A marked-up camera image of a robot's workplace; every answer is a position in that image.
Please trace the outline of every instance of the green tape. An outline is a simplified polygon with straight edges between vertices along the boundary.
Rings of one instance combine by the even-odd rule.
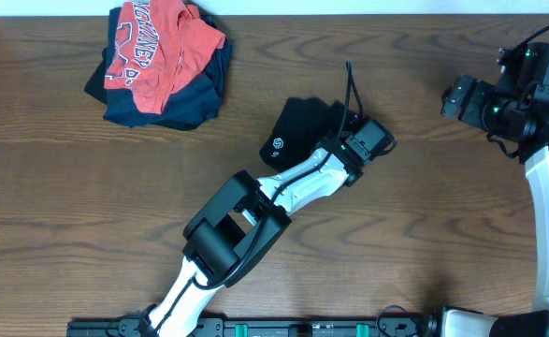
[[[357,324],[357,337],[369,337],[369,325]]]
[[[237,324],[235,326],[235,337],[247,337],[247,324]]]

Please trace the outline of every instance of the garment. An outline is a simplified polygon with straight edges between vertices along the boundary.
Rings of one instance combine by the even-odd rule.
[[[120,11],[120,8],[114,8],[109,13],[108,47],[102,52],[104,61],[85,85],[87,94],[108,105],[104,119],[130,127],[154,124],[178,130],[192,130],[207,119],[216,118],[223,103],[224,80],[232,56],[232,45],[228,40],[221,49],[214,52],[201,74],[176,94],[170,95],[162,114],[139,112],[130,90],[104,88],[106,59],[112,59],[116,50],[114,36]],[[212,17],[203,17],[202,20],[216,28]]]
[[[133,92],[137,109],[162,113],[168,98],[203,71],[224,34],[181,0],[125,2],[104,87]]]
[[[278,172],[303,162],[318,140],[338,132],[343,110],[340,102],[328,107],[320,98],[288,98],[272,134],[259,151],[262,160]],[[354,122],[357,114],[347,111],[343,130],[354,131]]]

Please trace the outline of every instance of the white logo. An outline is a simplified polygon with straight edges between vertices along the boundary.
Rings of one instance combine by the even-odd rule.
[[[284,146],[284,141],[281,138],[274,139],[274,149],[281,149]]]

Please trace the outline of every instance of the table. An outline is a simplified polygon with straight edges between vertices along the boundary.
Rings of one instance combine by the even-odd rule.
[[[534,212],[524,169],[440,115],[459,74],[495,81],[498,48],[549,16],[220,17],[234,55],[220,117],[128,129],[83,93],[107,17],[0,18],[0,336],[59,336],[72,317],[160,301],[187,222],[260,159],[287,97],[344,97],[399,140],[351,188],[313,202],[208,310],[366,317],[389,304],[529,311]],[[549,41],[549,33],[541,38]]]

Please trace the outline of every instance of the stack of clothes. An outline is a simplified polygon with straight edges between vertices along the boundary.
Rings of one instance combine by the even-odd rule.
[[[181,0],[126,2],[109,13],[108,47],[85,92],[118,125],[193,130],[216,118],[232,45]]]

